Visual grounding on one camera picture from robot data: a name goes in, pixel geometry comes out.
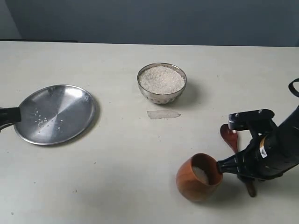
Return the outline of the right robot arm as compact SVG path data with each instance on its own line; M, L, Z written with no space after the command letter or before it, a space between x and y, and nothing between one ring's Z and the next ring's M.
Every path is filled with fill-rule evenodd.
M261 181L281 177L299 163L299 110L277 126L269 109L238 112L228 117L230 130L250 131L247 147L217 161L220 173L231 173Z

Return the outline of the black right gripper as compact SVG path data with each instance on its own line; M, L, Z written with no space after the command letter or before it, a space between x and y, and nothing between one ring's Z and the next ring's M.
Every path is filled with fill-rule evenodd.
M254 180L272 180L283 175L283 171L274 167L271 153L267 152L265 144L271 134L253 138L248 146L237 155L217 161L219 173L237 174L237 177L247 187L254 187Z

